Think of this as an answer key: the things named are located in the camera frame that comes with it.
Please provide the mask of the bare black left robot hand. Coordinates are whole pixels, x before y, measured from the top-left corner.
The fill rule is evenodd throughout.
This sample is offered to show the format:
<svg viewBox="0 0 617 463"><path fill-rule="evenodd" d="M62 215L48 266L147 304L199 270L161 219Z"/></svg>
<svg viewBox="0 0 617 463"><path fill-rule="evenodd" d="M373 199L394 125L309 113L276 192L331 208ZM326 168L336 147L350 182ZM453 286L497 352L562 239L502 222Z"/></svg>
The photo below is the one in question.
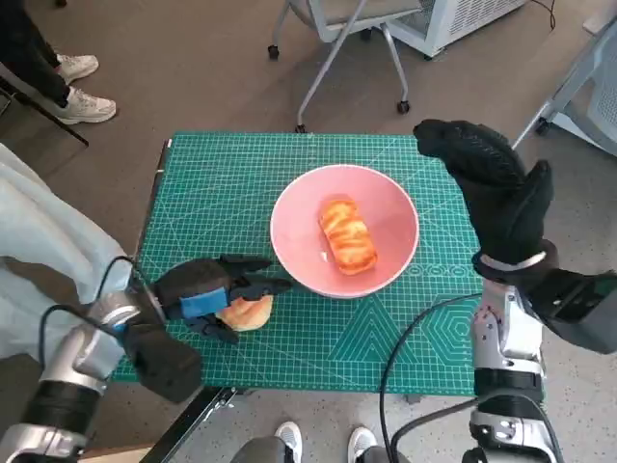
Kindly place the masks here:
<svg viewBox="0 0 617 463"><path fill-rule="evenodd" d="M182 319L206 338L237 344L241 332L268 321L274 297L293 288L287 279L261 273L271 264L260 256L192 259L160 277L153 291L168 319Z"/></svg>

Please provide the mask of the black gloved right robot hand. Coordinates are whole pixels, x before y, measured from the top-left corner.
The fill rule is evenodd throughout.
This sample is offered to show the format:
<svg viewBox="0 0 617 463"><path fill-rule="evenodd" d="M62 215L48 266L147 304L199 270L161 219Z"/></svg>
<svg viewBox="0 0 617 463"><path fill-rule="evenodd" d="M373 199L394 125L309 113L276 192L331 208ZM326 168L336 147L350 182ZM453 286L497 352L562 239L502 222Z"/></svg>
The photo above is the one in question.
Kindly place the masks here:
<svg viewBox="0 0 617 463"><path fill-rule="evenodd" d="M440 159L462 191L483 255L517 265L548 249L544 220L553 199L550 163L530 171L507 138L483 124L424 120L420 154Z"/></svg>

